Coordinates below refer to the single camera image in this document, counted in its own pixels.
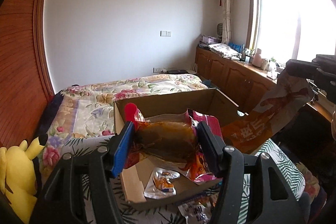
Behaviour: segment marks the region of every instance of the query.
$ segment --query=wall socket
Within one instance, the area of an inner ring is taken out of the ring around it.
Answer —
[[[160,36],[171,37],[171,31],[161,31]]]

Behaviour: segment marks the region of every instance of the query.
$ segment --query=sauce packet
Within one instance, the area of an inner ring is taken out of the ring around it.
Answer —
[[[143,195],[147,198],[161,199],[176,195],[171,179],[178,179],[180,174],[172,170],[154,168]]]

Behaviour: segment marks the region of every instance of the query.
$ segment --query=snack bag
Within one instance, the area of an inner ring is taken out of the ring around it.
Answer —
[[[208,224],[216,206],[218,193],[188,201],[178,207],[186,224]]]
[[[266,92],[250,115],[221,128],[224,141],[242,153],[253,152],[288,124],[313,96],[306,79],[282,71],[277,85]]]
[[[212,132],[221,137],[216,117],[189,109],[180,115],[145,119],[134,104],[125,106],[125,115],[136,128],[125,169],[152,155],[162,160],[160,167],[180,172],[195,183],[216,179],[208,169],[196,134],[198,122],[206,121]]]

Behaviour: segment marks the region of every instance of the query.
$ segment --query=pink thermos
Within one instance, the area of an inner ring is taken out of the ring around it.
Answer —
[[[261,49],[258,48],[253,56],[252,65],[260,68],[262,61],[263,59],[261,58]]]

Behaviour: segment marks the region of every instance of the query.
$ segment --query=wooden wardrobe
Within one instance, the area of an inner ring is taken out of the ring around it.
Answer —
[[[43,42],[44,0],[0,6],[0,147],[34,135],[53,95]]]

